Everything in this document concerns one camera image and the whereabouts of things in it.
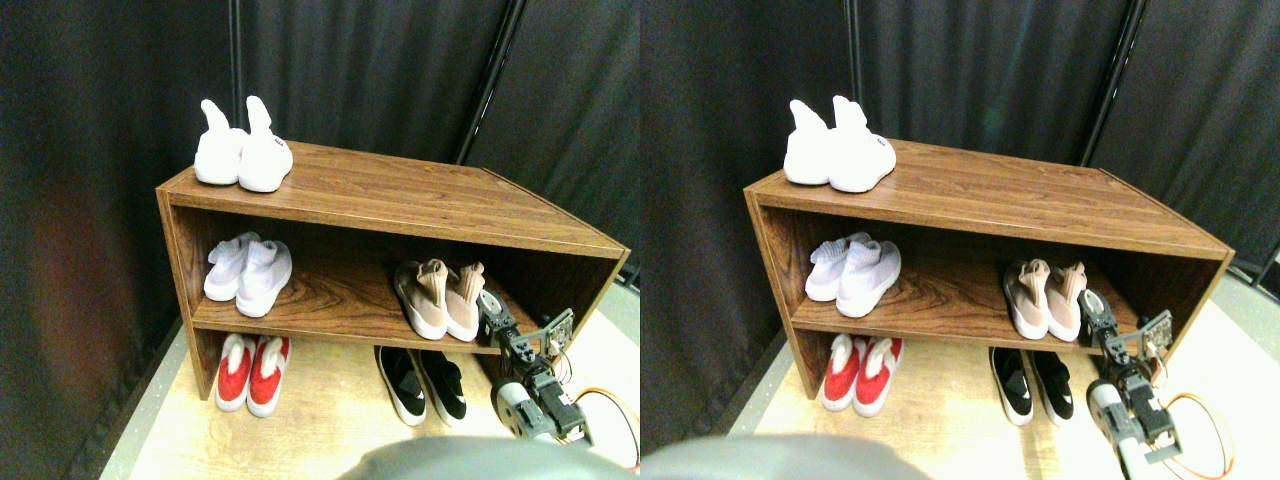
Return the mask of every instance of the wooden floor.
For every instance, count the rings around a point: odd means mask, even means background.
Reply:
[[[1076,399],[1076,415],[1064,428],[1050,422],[1038,394],[1030,425],[1018,428],[1006,420],[986,347],[909,340],[891,397],[878,416],[863,419],[852,408],[826,411],[805,397],[792,367],[756,434],[874,439],[938,479],[1117,479],[1115,456],[1084,401],[1084,389],[1097,371],[1083,355],[1061,357],[1071,371]],[[1230,477],[1276,477],[1280,456],[1274,445],[1280,444],[1280,413],[1272,403],[1280,397],[1280,366],[1208,303],[1169,367],[1172,376],[1156,392],[1158,398],[1199,394],[1231,428],[1238,460]],[[1220,471],[1221,454],[1204,413],[1190,401],[1180,401],[1171,411],[1183,438],[1183,462],[1206,474]],[[1160,465],[1152,466],[1152,472],[1156,479],[1174,479]]]
[[[490,385],[474,356],[445,353],[463,372],[468,403],[463,425],[444,425],[429,406],[426,421],[411,428],[392,407],[374,347],[296,340],[294,348],[283,397],[266,419],[247,408],[225,413],[212,398],[200,401],[186,358],[132,477],[332,479],[365,452],[415,436],[511,436],[493,413]],[[639,348],[603,315],[596,312],[586,323],[570,355],[575,378],[566,393],[607,388],[639,413]]]

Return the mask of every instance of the red sneaker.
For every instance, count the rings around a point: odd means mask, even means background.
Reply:
[[[861,371],[863,358],[867,358],[867,338],[850,337],[847,333],[836,335],[831,343],[831,362],[827,364],[827,378],[822,381],[822,406],[838,412],[854,402],[854,380]]]
[[[854,411],[864,417],[876,416],[884,407],[888,387],[893,383],[893,372],[902,364],[902,339],[877,337],[872,340],[870,352],[863,361],[867,369],[858,376]]]
[[[248,381],[248,411],[260,417],[271,415],[280,401],[280,380],[289,366],[289,339],[262,337],[257,343],[257,361]]]
[[[223,360],[218,362],[218,392],[214,392],[214,402],[221,411],[234,412],[244,404],[255,352],[253,335],[233,333],[223,340]]]

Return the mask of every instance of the wooden shoe rack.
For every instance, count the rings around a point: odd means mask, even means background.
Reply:
[[[836,333],[1100,353],[1080,340],[1023,338],[1000,287],[1016,260],[1085,262],[1088,287],[1121,333],[1169,310],[1178,348],[1235,255],[1142,191],[1101,170],[893,141],[897,168],[867,193],[787,182],[746,187],[746,204],[782,325],[810,398]],[[902,252],[902,273],[861,319],[805,296],[809,253],[868,232]]]
[[[196,387],[209,398],[229,332],[463,353],[498,353],[410,328],[392,289],[404,260],[485,265],[485,284],[522,332],[573,308],[575,334],[631,252],[564,210],[485,169],[289,142],[293,170],[274,193],[209,186],[187,168],[156,188]],[[205,298],[209,251],[243,232],[284,242],[293,274],[270,314]]]

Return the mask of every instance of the black sneaker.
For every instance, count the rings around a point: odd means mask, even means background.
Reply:
[[[399,413],[401,420],[408,426],[421,424],[426,420],[426,397],[408,351],[379,346],[374,347],[374,355],[378,357],[378,370],[383,372],[383,381],[392,393],[396,413]]]
[[[1032,390],[1027,385],[1023,352],[991,347],[991,371],[996,374],[1000,399],[1005,403],[1005,415],[1009,416],[1009,421],[1018,426],[1030,422]]]
[[[431,389],[435,412],[445,425],[456,426],[467,416],[467,399],[462,396],[462,371],[457,365],[444,358],[444,353],[421,349],[419,365],[422,367],[422,380]]]
[[[1068,383],[1071,372],[1066,371],[1066,365],[1062,365],[1053,352],[1033,352],[1032,369],[1036,370],[1037,383],[1041,384],[1041,398],[1044,401],[1050,420],[1057,426],[1065,425],[1075,411],[1071,385]]]

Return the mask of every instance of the shoe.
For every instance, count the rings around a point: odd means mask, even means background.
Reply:
[[[250,242],[244,274],[236,293],[236,310],[244,316],[262,317],[275,305],[275,297],[293,274],[293,257],[282,242]]]
[[[831,343],[831,362],[822,380],[822,406],[832,412],[849,408],[854,403],[854,381],[863,371],[867,358],[867,338],[847,333],[836,335]]]
[[[870,241],[872,237],[865,232],[858,232],[845,238],[822,242],[818,250],[814,250],[809,255],[813,271],[805,279],[805,294],[814,302],[836,300],[836,289],[840,288],[840,274],[845,271],[845,259],[849,256],[849,246]]]
[[[257,344],[253,335],[233,333],[223,340],[223,360],[218,362],[218,385],[214,403],[224,412],[234,412],[248,397],[248,374],[253,370]]]
[[[1076,262],[1065,269],[1052,269],[1044,282],[1044,297],[1048,300],[1048,333],[1064,342],[1075,342],[1080,335],[1080,292],[1088,279],[1084,276],[1084,264]]]
[[[448,332],[462,342],[471,342],[480,332],[480,307],[476,300],[484,289],[484,265],[475,262],[458,273],[449,271],[444,303],[449,311]]]
[[[293,151],[271,133],[271,115],[262,99],[250,95],[244,106],[250,133],[241,156],[239,183],[247,191],[270,193],[280,188],[284,175],[293,169]]]
[[[787,137],[782,172],[791,183],[826,184],[831,172],[831,131],[827,122],[800,100],[791,101],[796,129]]]
[[[884,408],[888,388],[893,384],[893,372],[902,365],[902,339],[877,337],[870,340],[870,351],[863,361],[865,367],[854,380],[854,411],[864,417],[873,417]]]
[[[426,390],[417,378],[413,357],[404,348],[374,347],[378,357],[378,370],[383,374],[387,390],[392,394],[392,404],[404,425],[415,426],[426,420]]]
[[[996,375],[1000,388],[1000,401],[1005,404],[1005,415],[1014,425],[1023,426],[1032,421],[1032,390],[1027,385],[1027,369],[1023,367],[1023,352],[1010,348],[991,347],[991,371]]]
[[[462,370],[434,349],[417,351],[419,366],[426,387],[431,389],[435,412],[448,426],[458,426],[467,416],[467,399],[462,393]]]
[[[902,273],[902,255],[893,242],[851,242],[836,291],[836,310],[860,319],[870,314]]]
[[[256,233],[241,233],[229,241],[218,242],[218,246],[209,252],[209,262],[214,268],[205,275],[205,297],[215,302],[225,302],[236,298],[239,292],[241,274],[244,273],[244,259],[248,256],[248,246],[260,242]]]
[[[861,193],[874,188],[897,166],[897,154],[884,137],[867,129],[863,108],[840,95],[832,99],[836,128],[831,131],[831,187]]]
[[[1071,402],[1071,384],[1068,381],[1071,379],[1071,372],[1053,352],[1032,352],[1032,369],[1036,370],[1041,399],[1044,401],[1048,419],[1057,426],[1066,425],[1075,411]]]
[[[1019,261],[1005,271],[1005,300],[1010,305],[1014,328],[1033,340],[1044,338],[1050,319],[1053,316],[1050,314],[1044,294],[1046,280],[1048,280],[1048,264],[1043,260]]]
[[[449,269],[439,260],[426,264],[406,261],[396,269],[396,296],[404,307],[410,326],[425,339],[444,338],[445,328],[452,323],[444,305],[448,278]]]
[[[229,186],[239,180],[241,152],[248,133],[230,128],[227,115],[214,105],[212,100],[200,102],[209,120],[209,131],[200,136],[196,147],[196,179],[215,186]]]
[[[262,337],[257,343],[257,361],[248,378],[248,411],[260,417],[271,415],[280,402],[280,381],[292,357],[289,339]]]

